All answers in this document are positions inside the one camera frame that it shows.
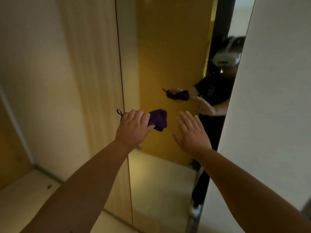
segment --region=person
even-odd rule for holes
[[[188,89],[214,150],[218,149],[244,41],[245,37],[226,39],[212,59],[212,63],[220,67],[222,73],[207,76]],[[183,90],[176,88],[170,91],[176,94]],[[189,214],[194,218],[201,213],[209,180],[210,177],[203,171],[193,189]]]
[[[125,113],[115,140],[60,186],[21,233],[89,233],[122,163],[154,127],[148,126],[149,117],[142,111]],[[197,115],[180,112],[176,119],[176,143],[204,167],[246,233],[311,232],[311,222],[296,208],[212,149]]]

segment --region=purple towel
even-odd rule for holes
[[[163,91],[165,91],[167,98],[170,98],[173,100],[183,100],[183,101],[189,100],[188,91],[177,92],[175,95],[172,94],[169,90],[166,91],[164,88],[163,88]]]
[[[117,109],[117,113],[123,117],[121,110]],[[158,109],[150,112],[149,125],[155,125],[154,129],[161,132],[164,128],[167,128],[167,113],[166,110]]]

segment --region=vr headset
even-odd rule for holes
[[[211,59],[212,63],[217,67],[222,66],[235,66],[240,62],[241,54],[240,52],[234,51],[234,45],[244,44],[241,43],[239,38],[230,38],[227,46],[220,48],[215,54],[214,58]]]

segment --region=black pants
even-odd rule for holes
[[[222,127],[224,124],[225,117],[216,117],[215,121],[209,119],[208,121],[204,118],[204,116],[200,115],[200,121],[203,124],[203,127],[210,139],[212,149],[217,150],[218,144],[221,136]],[[192,200],[194,206],[198,206],[199,204],[203,204],[208,188],[208,183],[210,182],[210,177],[208,174],[203,171],[201,174],[198,183],[192,191]]]

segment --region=shirt sleeve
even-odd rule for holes
[[[206,86],[209,83],[209,76],[208,77],[204,77],[200,82],[198,82],[197,84],[194,85],[194,87],[196,88],[196,90],[199,93],[199,96],[202,95],[204,88],[206,88]]]

